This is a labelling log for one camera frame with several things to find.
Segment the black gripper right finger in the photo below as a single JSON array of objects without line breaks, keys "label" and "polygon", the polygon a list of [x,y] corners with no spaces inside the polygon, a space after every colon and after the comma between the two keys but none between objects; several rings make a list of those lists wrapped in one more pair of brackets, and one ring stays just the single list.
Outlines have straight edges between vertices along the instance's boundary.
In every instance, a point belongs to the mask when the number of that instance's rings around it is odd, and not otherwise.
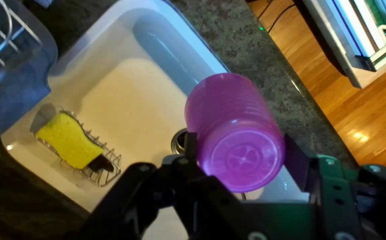
[{"label": "black gripper right finger", "polygon": [[245,207],[269,240],[386,240],[386,167],[308,157],[285,139],[285,166]]}]

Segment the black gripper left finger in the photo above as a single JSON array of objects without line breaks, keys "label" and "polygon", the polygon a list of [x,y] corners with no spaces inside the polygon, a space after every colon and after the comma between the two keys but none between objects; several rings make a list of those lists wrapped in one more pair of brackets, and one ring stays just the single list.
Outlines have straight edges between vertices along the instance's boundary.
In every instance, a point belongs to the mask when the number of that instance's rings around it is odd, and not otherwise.
[{"label": "black gripper left finger", "polygon": [[160,167],[136,163],[75,234],[75,240],[142,240],[164,209],[176,211],[189,240],[265,240],[265,230],[215,177],[197,166],[197,137]]}]

